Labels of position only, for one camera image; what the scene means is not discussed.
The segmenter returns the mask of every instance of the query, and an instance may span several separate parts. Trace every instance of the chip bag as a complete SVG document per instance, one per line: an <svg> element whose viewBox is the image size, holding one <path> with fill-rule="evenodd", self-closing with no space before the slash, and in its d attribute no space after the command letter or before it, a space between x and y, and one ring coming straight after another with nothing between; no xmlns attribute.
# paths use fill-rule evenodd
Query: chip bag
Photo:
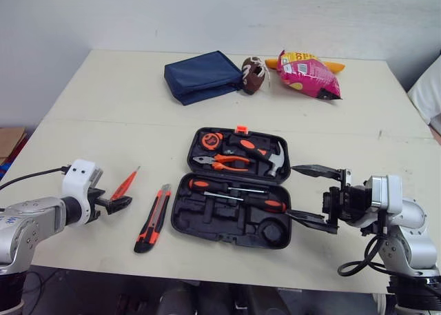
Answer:
<svg viewBox="0 0 441 315"><path fill-rule="evenodd" d="M277 72L283 83L317 99L341 99L335 75L314 55L285 52L278 56Z"/></svg>

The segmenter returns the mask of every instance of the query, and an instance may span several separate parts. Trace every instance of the hammer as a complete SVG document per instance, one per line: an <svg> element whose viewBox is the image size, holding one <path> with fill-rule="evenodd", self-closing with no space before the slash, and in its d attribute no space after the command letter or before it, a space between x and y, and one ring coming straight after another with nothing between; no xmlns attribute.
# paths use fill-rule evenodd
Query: hammer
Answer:
<svg viewBox="0 0 441 315"><path fill-rule="evenodd" d="M285 162L285 153L283 152L280 141L277 142L279 148L279 154L270 153L269 150L258 148L258 146L247 139L242 139L237 136L231 136L229 138L229 144L239 145L246 153L255 156L257 159L269 161L272 163L271 169L267 172L268 175L276 177L277 169L283 166Z"/></svg>
<svg viewBox="0 0 441 315"><path fill-rule="evenodd" d="M283 147L280 144L280 141L277 142L277 144L278 144L278 149L279 149L280 153L279 154L272 153L268 158L268 161L271 162L273 164L273 166L267 172L267 174L271 175L273 177L276 177L277 169L282 167L283 163L285 162L285 153L283 152Z"/></svg>

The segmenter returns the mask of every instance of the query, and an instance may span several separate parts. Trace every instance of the table surface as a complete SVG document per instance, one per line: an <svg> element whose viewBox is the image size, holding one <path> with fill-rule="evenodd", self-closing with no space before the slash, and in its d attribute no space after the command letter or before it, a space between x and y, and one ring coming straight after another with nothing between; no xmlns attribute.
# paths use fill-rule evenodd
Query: table surface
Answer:
<svg viewBox="0 0 441 315"><path fill-rule="evenodd" d="M371 269L339 277L336 269L362 258L369 237L340 223L338 235L293 222L283 250L261 250L181 234L170 223L147 254L134 241L164 183L178 182L195 131L204 126L277 134L286 139L291 164L350 167L353 182L372 174L399 174L404 195L417 199L431 219L440 249L440 147L384 61L339 60L343 100L325 102L284 87L274 72L255 95L232 92L189 106L172 97L163 78L166 63L191 54L91 51L32 135L3 181L59 167L76 158L97 162L98 187L113 191L138 165L132 204L82 227L67 227L43 241L33 264L141 276L226 281L301 289L386 292L388 278ZM244 56L230 56L240 66ZM61 193L52 174L7 187L2 206ZM320 213L322 193L337 185L293 172L283 186L291 206Z"/></svg>

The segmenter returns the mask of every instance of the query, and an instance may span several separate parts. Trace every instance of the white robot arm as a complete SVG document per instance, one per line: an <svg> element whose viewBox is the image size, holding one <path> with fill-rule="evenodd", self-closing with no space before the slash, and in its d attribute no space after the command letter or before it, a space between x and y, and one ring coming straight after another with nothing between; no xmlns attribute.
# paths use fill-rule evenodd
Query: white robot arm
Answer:
<svg viewBox="0 0 441 315"><path fill-rule="evenodd" d="M388 291L396 295L398 314L441 314L441 276L427 229L428 216L415 200L403 198L399 176L372 176L364 185L353 187L351 170L321 165L293 169L340 181L340 188L331 187L323 194L322 211L329 215L326 222L323 216L295 210L287 211L290 217L332 234L337 233L338 219L360 228L363 236L375 234L365 250L365 259L341 265L339 275L351 276L369 266L390 275ZM376 254L384 264L372 262Z"/></svg>
<svg viewBox="0 0 441 315"><path fill-rule="evenodd" d="M95 221L100 216L95 205L112 214L132 201L128 196L115 201L102 199L105 191L95 186L103 170L93 162L79 159L58 170L65 172L61 198L24 201L0 212L0 315L21 314L26 271L38 243L63 231L66 225Z"/></svg>

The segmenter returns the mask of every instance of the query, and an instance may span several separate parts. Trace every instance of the navy blue pouch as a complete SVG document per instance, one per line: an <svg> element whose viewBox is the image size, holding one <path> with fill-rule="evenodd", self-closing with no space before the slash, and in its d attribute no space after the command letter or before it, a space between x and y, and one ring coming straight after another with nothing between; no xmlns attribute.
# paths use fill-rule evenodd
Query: navy blue pouch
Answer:
<svg viewBox="0 0 441 315"><path fill-rule="evenodd" d="M164 78L183 105L242 88L242 72L220 51L165 65Z"/></svg>

